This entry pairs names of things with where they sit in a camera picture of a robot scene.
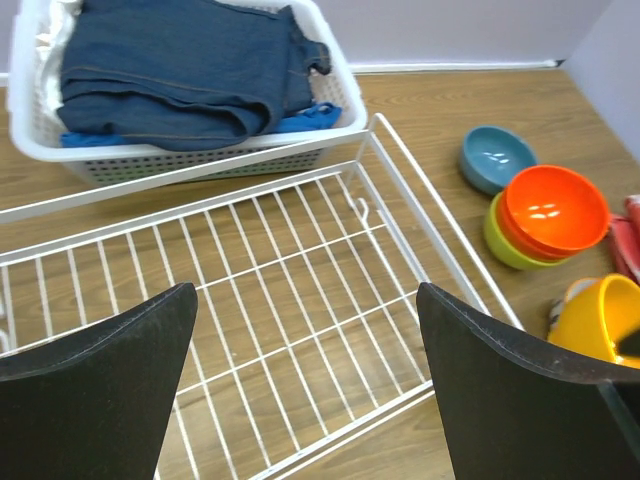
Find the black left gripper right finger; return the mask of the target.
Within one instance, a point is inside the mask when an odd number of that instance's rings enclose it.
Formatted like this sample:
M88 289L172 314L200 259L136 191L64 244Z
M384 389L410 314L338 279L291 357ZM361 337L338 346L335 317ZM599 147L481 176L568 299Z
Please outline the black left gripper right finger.
M552 345L433 283L416 307L456 478L638 478L638 370Z

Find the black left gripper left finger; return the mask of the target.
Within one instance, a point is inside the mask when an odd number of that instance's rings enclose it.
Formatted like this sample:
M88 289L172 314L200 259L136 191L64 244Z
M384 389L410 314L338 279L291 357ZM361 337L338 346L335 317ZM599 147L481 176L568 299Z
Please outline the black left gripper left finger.
M197 310L180 283L2 358L2 478L153 478Z

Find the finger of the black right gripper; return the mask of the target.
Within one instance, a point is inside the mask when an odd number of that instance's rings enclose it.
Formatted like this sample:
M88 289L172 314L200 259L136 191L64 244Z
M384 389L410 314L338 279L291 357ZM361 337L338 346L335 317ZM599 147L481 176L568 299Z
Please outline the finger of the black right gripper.
M640 330L627 334L616 343L616 352L620 357L640 357Z

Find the yellow orange bowl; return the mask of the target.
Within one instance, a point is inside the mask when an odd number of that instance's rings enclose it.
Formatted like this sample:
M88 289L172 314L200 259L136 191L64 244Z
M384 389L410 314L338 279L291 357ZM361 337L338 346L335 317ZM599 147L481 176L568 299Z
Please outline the yellow orange bowl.
M620 357L616 343L639 329L639 286L610 274L568 302L547 340L564 349L637 369L639 358Z

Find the white black striped bowl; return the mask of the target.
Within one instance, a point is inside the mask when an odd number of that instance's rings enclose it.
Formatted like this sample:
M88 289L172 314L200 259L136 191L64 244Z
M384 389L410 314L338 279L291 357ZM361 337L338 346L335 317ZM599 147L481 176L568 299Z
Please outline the white black striped bowl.
M586 277L573 282L565 291L564 295L552 302L551 309L548 314L549 330L552 331L558 322L560 314L564 311L566 305L579 293L597 283L599 278Z

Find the red orange bowl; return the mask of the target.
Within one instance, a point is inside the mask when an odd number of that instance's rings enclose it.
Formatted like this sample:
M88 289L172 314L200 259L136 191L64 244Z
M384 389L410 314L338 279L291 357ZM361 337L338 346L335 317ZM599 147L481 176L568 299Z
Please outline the red orange bowl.
M557 254L557 253L547 252L541 247L531 244L529 238L516 228L516 224L509 217L506 206L505 206L505 202L503 200L503 193L498 194L497 197L498 197L497 206L496 206L497 222L505 238L521 254L526 255L527 257L530 257L532 259L535 259L536 261L545 262L545 263L564 262L569 258L572 258L573 256L575 256L575 253Z
M608 231L610 212L604 195L568 168L529 167L502 193L516 228L547 252L578 254L599 243Z

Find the lime green bowl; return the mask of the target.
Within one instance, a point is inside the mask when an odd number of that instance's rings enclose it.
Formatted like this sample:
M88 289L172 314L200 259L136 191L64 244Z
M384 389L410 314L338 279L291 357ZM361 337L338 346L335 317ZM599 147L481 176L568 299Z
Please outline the lime green bowl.
M517 250L506 239L497 221L498 203L502 194L497 194L491 201L484 219L483 237L490 252L503 264L519 271L532 271L552 268L565 264L568 258L556 261L540 261L528 257Z

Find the blue bowl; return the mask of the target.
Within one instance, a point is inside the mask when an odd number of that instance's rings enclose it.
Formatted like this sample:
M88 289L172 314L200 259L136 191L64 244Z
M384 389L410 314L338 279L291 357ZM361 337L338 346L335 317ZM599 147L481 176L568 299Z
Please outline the blue bowl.
M464 136L458 166L476 190L495 196L521 171L538 164L533 149L510 130L494 125L470 129Z

